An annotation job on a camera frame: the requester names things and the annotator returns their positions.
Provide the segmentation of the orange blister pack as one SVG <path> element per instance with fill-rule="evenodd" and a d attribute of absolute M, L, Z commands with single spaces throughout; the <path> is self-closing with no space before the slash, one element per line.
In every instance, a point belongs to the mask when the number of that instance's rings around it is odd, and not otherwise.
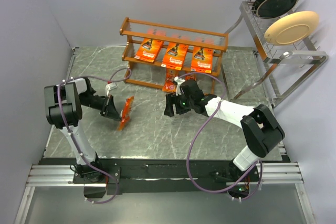
<path fill-rule="evenodd" d="M 166 68 L 165 82 L 162 91 L 165 92 L 175 92 L 176 84 L 174 83 L 174 78 L 178 76 L 179 71 L 174 69 Z"/>
<path fill-rule="evenodd" d="M 196 81 L 196 74 L 195 73 L 186 73 L 184 79 L 187 80 L 195 80 Z"/>
<path fill-rule="evenodd" d="M 120 121 L 120 124 L 117 128 L 118 131 L 123 130 L 124 127 L 131 120 L 130 113 L 131 113 L 133 101 L 134 101 L 134 96 L 131 96 L 131 97 L 126 99 L 124 107 L 123 107 L 122 112 L 121 112 L 121 121 Z"/>

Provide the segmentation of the orange razor box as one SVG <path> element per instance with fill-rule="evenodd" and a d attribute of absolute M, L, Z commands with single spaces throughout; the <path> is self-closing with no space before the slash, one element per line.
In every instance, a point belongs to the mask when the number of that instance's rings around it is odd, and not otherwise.
<path fill-rule="evenodd" d="M 156 60 L 163 46 L 163 43 L 164 41 L 162 40 L 145 38 L 140 44 L 140 47 L 137 50 L 134 58 L 141 61 L 153 63 Z"/>
<path fill-rule="evenodd" d="M 194 47 L 192 53 L 191 71 L 212 73 L 213 49 Z"/>
<path fill-rule="evenodd" d="M 170 42 L 163 57 L 161 66 L 164 68 L 181 70 L 187 54 L 187 50 L 188 45 L 186 44 Z"/>

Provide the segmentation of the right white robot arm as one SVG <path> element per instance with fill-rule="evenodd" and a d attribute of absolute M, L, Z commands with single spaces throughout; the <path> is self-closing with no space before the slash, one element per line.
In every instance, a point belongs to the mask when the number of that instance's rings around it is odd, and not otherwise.
<path fill-rule="evenodd" d="M 205 95 L 195 80 L 174 78 L 176 92 L 166 95 L 164 115 L 184 114 L 191 110 L 210 118 L 218 118 L 242 129 L 246 146 L 233 159 L 231 178 L 242 181 L 248 168 L 264 158 L 284 138 L 285 132 L 264 104 L 245 106 L 223 100 L 214 94 Z"/>

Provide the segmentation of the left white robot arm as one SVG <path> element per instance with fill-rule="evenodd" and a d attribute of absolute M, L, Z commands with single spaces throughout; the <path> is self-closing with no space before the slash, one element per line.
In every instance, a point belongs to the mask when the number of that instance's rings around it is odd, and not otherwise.
<path fill-rule="evenodd" d="M 44 87 L 44 99 L 47 121 L 61 131 L 75 154 L 75 174 L 92 183 L 102 181 L 106 176 L 104 169 L 81 124 L 82 106 L 120 122 L 121 113 L 115 108 L 113 96 L 96 95 L 89 78 L 82 77 Z"/>

